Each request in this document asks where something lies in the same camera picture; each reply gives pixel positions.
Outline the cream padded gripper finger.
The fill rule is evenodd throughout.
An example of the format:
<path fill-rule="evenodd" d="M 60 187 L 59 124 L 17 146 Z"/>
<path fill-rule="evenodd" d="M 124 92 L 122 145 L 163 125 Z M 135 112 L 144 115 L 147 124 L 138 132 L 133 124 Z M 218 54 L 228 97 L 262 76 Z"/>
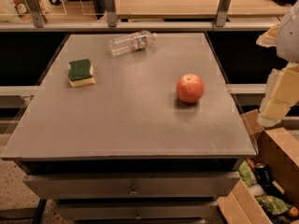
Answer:
<path fill-rule="evenodd" d="M 279 24 L 276 24 L 260 35 L 256 40 L 256 44 L 265 48 L 275 47 L 277 45 L 278 27 Z"/>
<path fill-rule="evenodd" d="M 267 79 L 258 123 L 273 127 L 280 123 L 299 102 L 299 63 L 288 63 L 281 70 L 273 69 Z"/>

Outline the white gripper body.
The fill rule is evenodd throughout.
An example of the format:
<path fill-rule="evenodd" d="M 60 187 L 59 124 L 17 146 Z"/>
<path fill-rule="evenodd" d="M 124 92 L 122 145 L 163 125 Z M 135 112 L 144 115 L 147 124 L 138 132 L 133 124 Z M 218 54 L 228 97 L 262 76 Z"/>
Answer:
<path fill-rule="evenodd" d="M 277 55 L 288 62 L 299 63 L 299 0 L 278 27 Z"/>

